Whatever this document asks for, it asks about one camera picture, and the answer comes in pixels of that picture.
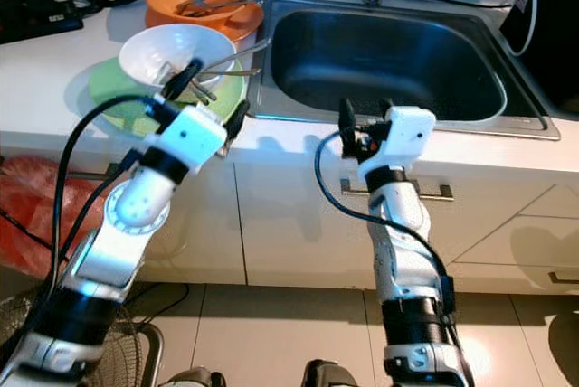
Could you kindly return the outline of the black power strip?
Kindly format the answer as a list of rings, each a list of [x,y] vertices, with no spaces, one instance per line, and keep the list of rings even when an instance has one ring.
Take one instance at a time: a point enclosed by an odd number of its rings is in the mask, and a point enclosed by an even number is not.
[[[0,44],[82,29],[75,0],[0,0]]]

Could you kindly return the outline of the orange plate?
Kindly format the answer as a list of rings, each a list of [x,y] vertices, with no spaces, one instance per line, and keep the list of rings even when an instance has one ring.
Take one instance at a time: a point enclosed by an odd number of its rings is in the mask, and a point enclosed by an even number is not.
[[[240,42],[244,37],[252,35],[261,26],[263,19],[263,8],[258,4],[224,7],[216,14],[202,16],[161,14],[153,7],[149,7],[145,13],[147,28],[162,26],[162,24],[199,24],[199,26],[210,27],[223,33],[233,42]]]

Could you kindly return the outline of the red plastic bag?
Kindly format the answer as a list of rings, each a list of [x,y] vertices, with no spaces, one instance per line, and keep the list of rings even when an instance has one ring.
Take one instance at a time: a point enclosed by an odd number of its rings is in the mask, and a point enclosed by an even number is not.
[[[5,266],[45,277],[51,259],[52,205],[58,161],[13,156],[1,163],[0,209],[26,231],[4,222],[1,253]]]

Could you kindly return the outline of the stainless steel kitchen sink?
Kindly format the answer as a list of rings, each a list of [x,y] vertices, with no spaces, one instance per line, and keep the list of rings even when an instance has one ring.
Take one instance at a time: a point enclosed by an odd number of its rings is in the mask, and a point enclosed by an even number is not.
[[[538,94],[478,16],[339,0],[265,0],[252,57],[250,114],[334,123],[342,109],[379,121],[388,105],[431,111],[437,128],[561,138]]]

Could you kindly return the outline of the white kitchen cabinet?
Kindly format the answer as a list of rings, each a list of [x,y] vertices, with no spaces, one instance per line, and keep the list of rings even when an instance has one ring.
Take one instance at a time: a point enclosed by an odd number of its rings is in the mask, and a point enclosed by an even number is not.
[[[313,173],[329,130],[261,122],[187,179],[139,280],[372,288],[365,223],[327,204]],[[452,188],[454,201],[423,204],[460,292],[579,295],[547,278],[579,274],[579,124],[559,140],[435,132],[410,177]]]

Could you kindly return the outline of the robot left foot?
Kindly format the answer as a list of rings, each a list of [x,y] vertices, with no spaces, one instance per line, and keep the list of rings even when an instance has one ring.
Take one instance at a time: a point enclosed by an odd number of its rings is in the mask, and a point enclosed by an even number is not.
[[[214,386],[214,371],[198,366],[194,369],[178,372],[166,382],[157,387],[212,387]]]

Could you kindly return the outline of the white bowl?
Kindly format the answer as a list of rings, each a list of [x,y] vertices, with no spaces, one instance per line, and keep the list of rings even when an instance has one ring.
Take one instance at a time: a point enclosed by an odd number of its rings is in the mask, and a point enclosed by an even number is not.
[[[202,24],[158,24],[121,45],[119,66],[132,80],[158,89],[195,58],[210,64],[236,52],[226,35]]]

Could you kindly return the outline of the black countertop appliance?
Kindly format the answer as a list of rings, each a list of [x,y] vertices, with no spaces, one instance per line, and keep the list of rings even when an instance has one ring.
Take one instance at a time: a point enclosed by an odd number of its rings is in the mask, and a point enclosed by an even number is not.
[[[579,121],[579,0],[537,0],[532,43],[518,59],[547,100]]]

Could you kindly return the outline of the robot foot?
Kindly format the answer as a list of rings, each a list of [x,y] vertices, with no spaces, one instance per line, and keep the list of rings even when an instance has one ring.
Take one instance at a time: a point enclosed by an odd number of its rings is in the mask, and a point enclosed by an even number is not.
[[[214,371],[198,366],[194,369],[178,372],[166,382],[157,387],[212,387],[214,386]]]
[[[355,376],[339,363],[314,359],[307,362],[300,387],[359,387]]]

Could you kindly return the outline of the metal fork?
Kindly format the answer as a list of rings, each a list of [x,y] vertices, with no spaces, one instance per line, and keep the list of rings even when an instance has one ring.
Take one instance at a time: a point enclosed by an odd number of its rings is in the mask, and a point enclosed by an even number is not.
[[[174,78],[176,78],[178,76],[178,74],[183,74],[187,70],[189,70],[189,69],[182,70],[181,72],[173,72],[173,74],[170,74],[170,76],[168,77],[168,80],[163,80],[163,81],[173,80]],[[197,80],[198,81],[208,81],[208,78],[214,78],[214,77],[219,77],[219,76],[248,77],[248,76],[252,76],[252,74],[257,74],[260,72],[261,72],[261,69],[248,69],[248,70],[236,70],[236,71],[208,71],[207,73],[198,73],[197,74]]]

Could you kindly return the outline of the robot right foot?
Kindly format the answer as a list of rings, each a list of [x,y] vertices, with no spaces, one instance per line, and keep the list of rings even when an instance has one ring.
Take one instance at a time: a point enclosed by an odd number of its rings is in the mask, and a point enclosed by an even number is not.
[[[359,387],[355,376],[339,363],[314,359],[307,362],[300,387]]]

